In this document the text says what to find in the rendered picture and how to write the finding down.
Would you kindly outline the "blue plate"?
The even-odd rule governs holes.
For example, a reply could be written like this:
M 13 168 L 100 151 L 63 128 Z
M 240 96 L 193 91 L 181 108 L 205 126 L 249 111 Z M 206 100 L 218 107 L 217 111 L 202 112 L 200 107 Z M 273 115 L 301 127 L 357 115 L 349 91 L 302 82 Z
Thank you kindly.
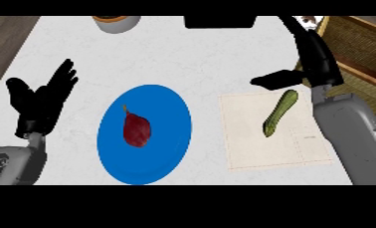
M 162 179 L 178 166 L 190 140 L 189 107 L 174 90 L 143 85 L 111 104 L 97 133 L 97 150 L 109 174 L 128 184 Z

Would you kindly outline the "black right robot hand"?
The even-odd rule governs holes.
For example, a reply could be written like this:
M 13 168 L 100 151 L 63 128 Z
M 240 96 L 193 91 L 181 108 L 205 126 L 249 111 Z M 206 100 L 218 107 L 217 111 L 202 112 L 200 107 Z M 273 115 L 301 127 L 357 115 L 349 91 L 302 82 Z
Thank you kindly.
M 343 84 L 341 71 L 330 49 L 314 30 L 305 30 L 292 16 L 279 17 L 293 35 L 302 70 L 280 70 L 249 83 L 270 91 L 296 86 L 307 79 L 311 87 Z

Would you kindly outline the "green squash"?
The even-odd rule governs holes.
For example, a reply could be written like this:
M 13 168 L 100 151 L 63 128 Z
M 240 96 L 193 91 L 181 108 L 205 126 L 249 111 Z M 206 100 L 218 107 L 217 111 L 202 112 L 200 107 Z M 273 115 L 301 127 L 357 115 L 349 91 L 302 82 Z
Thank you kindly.
M 274 106 L 274 109 L 262 123 L 262 133 L 265 137 L 270 137 L 274 134 L 277 123 L 290 109 L 290 107 L 295 105 L 298 101 L 298 91 L 296 90 L 287 90 Z

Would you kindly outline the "wicker basket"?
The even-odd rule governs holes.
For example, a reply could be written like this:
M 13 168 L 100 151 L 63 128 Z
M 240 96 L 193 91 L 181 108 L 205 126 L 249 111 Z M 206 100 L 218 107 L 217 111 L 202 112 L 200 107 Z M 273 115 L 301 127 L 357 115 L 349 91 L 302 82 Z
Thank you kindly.
M 333 53 L 345 84 L 327 93 L 376 100 L 376 24 L 357 16 L 326 16 L 317 33 Z

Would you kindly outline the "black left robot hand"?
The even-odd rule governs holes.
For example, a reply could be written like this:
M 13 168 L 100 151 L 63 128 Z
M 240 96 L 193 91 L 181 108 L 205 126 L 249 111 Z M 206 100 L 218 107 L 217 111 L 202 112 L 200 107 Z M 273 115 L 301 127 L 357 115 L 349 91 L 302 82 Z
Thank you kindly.
M 49 83 L 32 91 L 19 78 L 6 81 L 10 106 L 19 113 L 15 135 L 26 138 L 32 132 L 47 135 L 57 123 L 63 103 L 78 82 L 74 62 L 66 59 Z

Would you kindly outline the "red pear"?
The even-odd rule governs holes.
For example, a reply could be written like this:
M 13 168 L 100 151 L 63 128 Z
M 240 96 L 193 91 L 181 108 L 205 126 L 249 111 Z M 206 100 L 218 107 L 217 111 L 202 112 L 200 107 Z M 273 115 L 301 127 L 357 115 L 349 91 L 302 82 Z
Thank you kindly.
M 130 146 L 144 147 L 152 137 L 152 126 L 146 118 L 133 114 L 128 109 L 124 122 L 124 140 Z

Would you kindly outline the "grey pot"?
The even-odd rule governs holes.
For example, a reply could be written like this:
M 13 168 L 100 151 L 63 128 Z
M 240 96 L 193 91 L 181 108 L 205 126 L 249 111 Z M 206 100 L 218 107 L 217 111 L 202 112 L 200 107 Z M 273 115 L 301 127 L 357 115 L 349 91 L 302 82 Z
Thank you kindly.
M 100 30 L 111 34 L 130 31 L 139 24 L 140 16 L 116 16 L 113 18 L 93 17 Z

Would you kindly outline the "black appliance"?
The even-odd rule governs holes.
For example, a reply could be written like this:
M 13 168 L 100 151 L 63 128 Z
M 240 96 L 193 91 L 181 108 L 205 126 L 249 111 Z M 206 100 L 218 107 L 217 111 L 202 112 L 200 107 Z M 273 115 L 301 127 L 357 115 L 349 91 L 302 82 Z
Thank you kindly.
M 184 16 L 184 23 L 189 29 L 237 29 L 251 28 L 255 16 Z

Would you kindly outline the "beige placemat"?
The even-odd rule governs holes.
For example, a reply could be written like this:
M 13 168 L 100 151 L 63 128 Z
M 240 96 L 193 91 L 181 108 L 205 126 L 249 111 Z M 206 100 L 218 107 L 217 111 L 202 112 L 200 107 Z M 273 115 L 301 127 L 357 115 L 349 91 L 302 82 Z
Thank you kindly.
M 227 169 L 230 171 L 330 164 L 332 156 L 313 118 L 307 93 L 283 115 L 271 136 L 262 123 L 283 91 L 223 95 L 218 97 Z

